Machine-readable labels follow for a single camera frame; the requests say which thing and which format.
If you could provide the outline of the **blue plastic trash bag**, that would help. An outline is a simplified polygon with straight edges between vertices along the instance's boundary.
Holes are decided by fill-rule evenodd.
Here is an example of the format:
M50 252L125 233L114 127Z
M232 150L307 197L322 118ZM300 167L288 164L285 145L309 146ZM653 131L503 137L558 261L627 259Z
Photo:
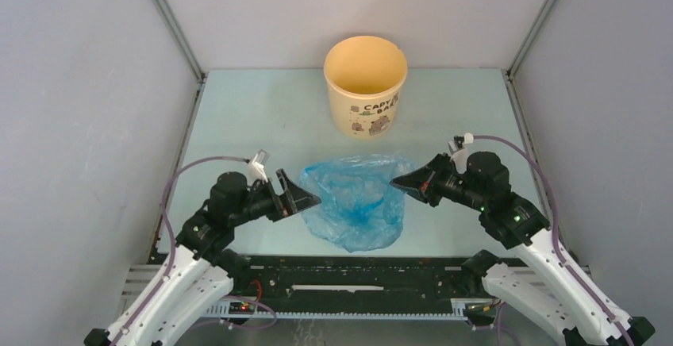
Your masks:
M349 253L390 247L404 229L405 194L390 181L415 168L400 155L347 156L310 164L300 187L321 199L302 213L308 231Z

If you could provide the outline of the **yellow cartoon trash bin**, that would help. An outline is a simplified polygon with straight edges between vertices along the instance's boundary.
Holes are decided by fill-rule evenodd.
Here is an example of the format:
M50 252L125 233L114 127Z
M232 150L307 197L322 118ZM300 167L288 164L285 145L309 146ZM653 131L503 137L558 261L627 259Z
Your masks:
M331 117L343 134L372 140L391 128L408 75L406 56L396 44L350 37L329 50L323 73Z

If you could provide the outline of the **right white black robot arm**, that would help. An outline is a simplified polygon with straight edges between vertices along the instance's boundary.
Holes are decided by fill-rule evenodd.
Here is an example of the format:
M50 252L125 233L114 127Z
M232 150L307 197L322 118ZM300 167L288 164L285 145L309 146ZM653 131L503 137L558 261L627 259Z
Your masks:
M646 317L616 305L572 259L553 244L548 219L511 190L510 174L493 152L468 156L459 173L452 157L391 180L411 198L438 206L444 198L479 212L480 225L540 277L549 293L521 281L497 256L482 250L462 266L461 284L473 297L485 293L524 314L561 345L643 345L655 333Z

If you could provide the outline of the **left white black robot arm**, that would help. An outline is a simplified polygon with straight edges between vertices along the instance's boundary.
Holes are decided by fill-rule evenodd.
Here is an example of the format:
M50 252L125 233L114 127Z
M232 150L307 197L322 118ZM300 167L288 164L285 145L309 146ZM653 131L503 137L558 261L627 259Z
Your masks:
M85 345L174 345L224 296L242 295L251 285L249 263L229 248L235 229L250 221L280 221L318 206L321 199L276 172L282 187L249 183L237 171L221 174L210 196L185 221L159 271L113 324L92 329Z

